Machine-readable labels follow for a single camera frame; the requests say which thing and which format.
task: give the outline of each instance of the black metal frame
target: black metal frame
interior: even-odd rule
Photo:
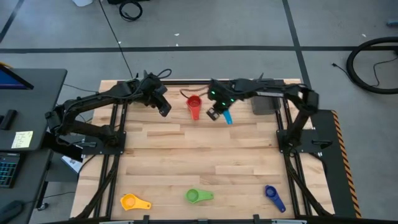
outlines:
[[[206,85],[208,84],[209,80],[171,80],[171,81],[167,81],[164,80],[164,83],[166,85]],[[292,123],[292,118],[291,118],[291,114],[290,114],[290,110],[289,110],[289,105],[287,103],[287,100],[283,100],[283,105],[284,105],[284,111],[285,111],[285,115],[286,115],[286,120],[288,124]],[[114,124],[116,122],[116,115],[117,115],[117,110],[118,110],[118,106],[114,105],[113,106],[113,110],[112,110],[112,115],[111,115],[111,126],[114,127]],[[125,125],[125,121],[126,121],[126,111],[127,111],[127,104],[123,105],[123,110],[122,110],[122,114],[121,114],[121,120],[120,120],[120,130],[124,129],[124,125]],[[278,124],[278,130],[282,131],[284,130],[284,125],[283,125],[283,120],[282,120],[282,115],[280,113],[280,110],[276,110],[275,111],[275,115],[276,115],[276,120],[277,120],[277,124]],[[286,169],[288,169],[288,164],[290,164],[288,161],[288,159],[290,159],[289,157],[285,157],[285,166]],[[116,168],[116,170],[114,171],[114,175],[111,178],[110,181],[110,187],[109,187],[109,195],[108,195],[108,201],[106,204],[106,215],[105,217],[99,217],[100,216],[100,210],[101,210],[101,200],[97,200],[97,203],[95,205],[95,211],[94,211],[94,217],[93,218],[83,218],[83,217],[77,217],[77,219],[73,219],[73,220],[69,220],[66,222],[62,222],[62,223],[97,223],[97,221],[99,219],[102,219],[103,221],[107,220],[110,221],[111,220],[111,214],[112,214],[112,207],[113,207],[113,199],[114,199],[114,191],[115,191],[115,187],[116,187],[116,178],[117,178],[117,170],[118,170],[118,165],[119,165],[119,159],[120,159],[120,155],[116,155],[114,157],[114,164],[112,167]],[[305,179],[304,179],[304,174],[303,174],[303,169],[302,169],[302,163],[300,160],[300,156],[299,153],[294,153],[294,159],[295,159],[295,163],[296,163],[296,170],[297,170],[297,174],[300,178],[300,180],[302,182],[305,183]],[[108,155],[104,155],[104,160],[103,160],[103,165],[102,165],[102,169],[101,169],[101,176],[99,179],[99,188],[100,187],[104,187],[104,182],[106,181],[106,178],[108,178],[108,176],[106,175],[107,173],[107,168],[108,168],[108,163],[109,163],[109,156]],[[313,217],[312,216],[312,212],[311,212],[311,206],[306,198],[306,196],[303,194],[303,201],[304,201],[304,206],[305,206],[305,213],[306,216],[303,216],[300,214],[300,210],[299,210],[299,204],[297,201],[297,193],[296,193],[296,189],[295,189],[295,182],[293,180],[293,178],[288,175],[288,182],[289,182],[289,189],[290,189],[290,196],[292,199],[292,204],[293,204],[293,210],[294,210],[294,215],[296,219],[300,219],[302,218],[303,220],[306,219],[311,219],[312,222],[311,223],[323,223],[323,222],[330,222],[332,223],[333,220],[335,219],[335,217],[324,217],[322,219],[322,221],[320,221],[318,219],[318,217]],[[346,203],[352,203],[352,201],[350,201],[350,198],[347,198]],[[247,219],[247,220],[149,220],[149,216],[145,215],[143,220],[130,220],[130,222],[134,222],[134,223],[142,223],[142,224],[146,224],[146,223],[275,223],[276,220],[270,220],[270,219],[260,219],[259,215],[254,214],[253,215],[253,219]],[[340,220],[338,220],[338,222],[345,222],[346,223],[367,223],[367,220],[357,220],[357,219],[352,219],[352,218],[340,218]]]

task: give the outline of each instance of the butcher block tabletop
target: butcher block tabletop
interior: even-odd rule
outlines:
[[[284,81],[300,83],[298,79]],[[100,91],[116,82],[103,80]],[[200,119],[194,121],[179,90],[201,86],[166,83],[165,97],[172,105],[166,118],[157,109],[139,103],[128,106],[126,147],[119,163],[112,220],[142,220],[143,215],[151,220],[252,219],[254,214],[261,218],[293,218],[284,158],[275,134],[275,114],[254,115],[250,100],[237,101],[230,108],[233,124],[228,125],[224,117],[212,121],[206,115],[214,102],[203,96]],[[294,119],[298,110],[289,103]],[[283,108],[280,111],[286,128]],[[92,123],[109,124],[111,112],[112,105],[96,109]],[[306,128],[312,128],[310,121]],[[300,157],[307,187],[333,213],[322,163],[308,154]],[[103,156],[96,156],[80,173],[71,217],[78,215],[97,191],[102,162]],[[284,213],[264,196],[266,185],[277,189],[286,206]],[[185,194],[192,188],[212,191],[214,199],[191,204]],[[303,214],[302,196],[296,189]],[[150,202],[151,209],[125,211],[120,198],[126,194]],[[105,192],[101,215],[105,214],[107,198]]]

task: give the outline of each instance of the concrete floor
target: concrete floor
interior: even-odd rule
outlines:
[[[6,34],[1,33],[4,38],[0,34],[0,61],[19,68],[66,68],[67,84],[91,90],[98,89],[103,79],[129,78],[121,54],[109,52],[108,48],[117,44],[98,1],[79,8],[66,0],[2,0],[0,30],[18,2],[22,5],[15,19]],[[297,31],[295,42],[286,3]],[[145,47],[125,53],[133,73],[171,68],[174,72],[170,78],[254,78],[262,72],[264,78],[309,78],[320,94],[321,108],[339,113],[363,217],[398,220],[398,96],[362,91],[331,66],[335,62],[345,67],[349,52],[299,52],[303,55],[299,63],[294,51],[299,44],[355,46],[397,35],[397,28],[385,26],[387,20],[398,19],[397,1],[152,0],[142,3],[144,13],[136,22],[122,20],[116,6],[106,1],[103,4],[122,47]],[[176,48],[177,44],[216,48],[185,51]],[[226,50],[222,46],[243,48]],[[250,46],[281,48],[245,50]],[[82,53],[79,48],[92,50]],[[38,53],[10,53],[16,49]],[[49,53],[48,49],[62,53]],[[372,65],[394,57],[388,51],[360,53],[355,67],[364,80],[373,83]],[[397,69],[398,61],[378,67],[382,87],[398,85]],[[59,102],[86,94],[65,86]],[[74,188],[74,183],[50,184],[47,195]],[[46,201],[51,207],[40,214],[35,212],[31,223],[69,217],[73,194]]]

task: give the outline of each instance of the black desk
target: black desk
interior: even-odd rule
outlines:
[[[42,149],[41,147],[47,130],[47,121],[44,114],[55,106],[67,71],[64,69],[14,69],[14,72],[33,84],[35,88],[34,90],[0,90],[0,113],[8,109],[19,111],[16,117],[16,125],[11,128],[11,131],[2,131],[0,133],[0,150],[11,147],[9,143],[12,143],[15,131],[31,131],[23,128],[24,124],[22,122],[26,121],[28,117],[27,111],[36,114],[36,118],[31,121],[31,124],[35,124],[37,127],[34,127],[35,133],[30,147],[35,147],[37,150],[25,152],[25,159],[22,161],[21,170],[14,187],[12,189],[0,189],[0,207],[7,205],[13,200],[35,201],[25,204],[24,211],[9,222],[9,224],[22,224],[28,223],[30,220],[49,168],[53,153],[50,149]],[[9,95],[12,93],[11,91],[16,91],[15,95]],[[30,95],[30,91],[35,91],[35,94]]]

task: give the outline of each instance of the sticky note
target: sticky note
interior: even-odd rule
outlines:
[[[15,133],[14,142],[12,143],[12,149],[20,149],[29,147],[30,140],[32,140],[33,131],[19,131]]]

